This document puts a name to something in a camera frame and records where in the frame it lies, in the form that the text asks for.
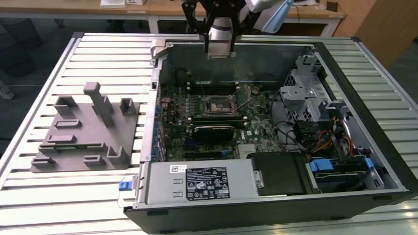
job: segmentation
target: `slotted metal table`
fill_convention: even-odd
[[[365,101],[409,167],[418,175],[418,106],[361,42],[350,38],[243,36],[243,40],[322,41]],[[152,39],[196,39],[195,35],[75,34],[40,91],[15,138],[0,160],[1,235],[144,234],[124,216],[119,181],[139,172],[142,137],[148,110]],[[140,102],[131,166],[127,170],[29,172],[31,161],[45,137],[57,96],[76,102],[86,82],[100,82],[111,102],[131,97]],[[330,87],[338,98],[339,91]],[[223,229],[192,234],[418,234],[418,201],[375,208],[346,220]]]

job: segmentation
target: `blue latch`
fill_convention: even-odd
[[[371,169],[374,168],[374,164],[373,164],[371,159],[370,159],[370,158],[366,158],[365,161],[366,161],[366,165],[367,165],[367,167],[369,167],[369,170],[371,170]]]
[[[131,191],[131,190],[132,190],[132,181],[120,181],[119,191]]]
[[[311,167],[311,171],[319,171],[319,170],[334,170],[331,161],[329,159],[315,159],[309,163],[309,166]]]

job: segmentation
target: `floor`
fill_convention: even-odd
[[[12,100],[3,100],[0,98],[0,112],[3,114],[0,115],[0,156],[8,146],[8,141],[1,139],[13,137],[72,33],[75,31],[106,32],[108,26],[106,20],[65,20],[64,28],[57,28],[52,19],[33,19],[32,21],[43,39],[43,45],[29,50],[29,55],[36,64],[36,71],[24,77],[12,78],[0,70],[0,81],[11,86],[9,88],[15,93]],[[163,33],[176,32],[184,29],[184,25],[171,25],[167,22],[162,22],[162,24],[164,24],[163,27],[166,28],[166,31],[162,31]],[[138,21],[127,21],[124,23],[124,29],[132,33],[147,33],[147,26],[143,25]],[[418,44],[413,43],[389,71],[415,102],[418,102],[417,65]]]

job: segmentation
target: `metal bracket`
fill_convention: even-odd
[[[315,98],[315,94],[305,87],[286,86],[281,87],[281,96],[286,108],[290,111],[299,111],[309,98]]]
[[[301,71],[317,74],[322,68],[322,64],[315,55],[301,56],[295,62]]]
[[[255,187],[263,188],[264,187],[264,181],[263,181],[262,172],[259,170],[254,171],[254,180],[255,180]]]
[[[167,54],[167,48],[172,47],[174,45],[166,46],[166,40],[164,39],[156,39],[151,42],[151,65],[156,66],[156,60],[163,55]]]
[[[321,118],[329,118],[330,112],[334,112],[335,114],[333,115],[337,115],[337,113],[343,107],[346,107],[346,103],[342,101],[333,102],[323,101],[318,106]]]
[[[139,174],[138,174],[138,180],[134,184],[136,187],[136,203],[144,203],[146,197],[147,197],[147,177],[148,177],[148,169],[150,169],[150,162],[142,163],[139,166]]]

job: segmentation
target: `warning label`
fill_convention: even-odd
[[[227,168],[187,169],[186,187],[188,201],[230,198]]]

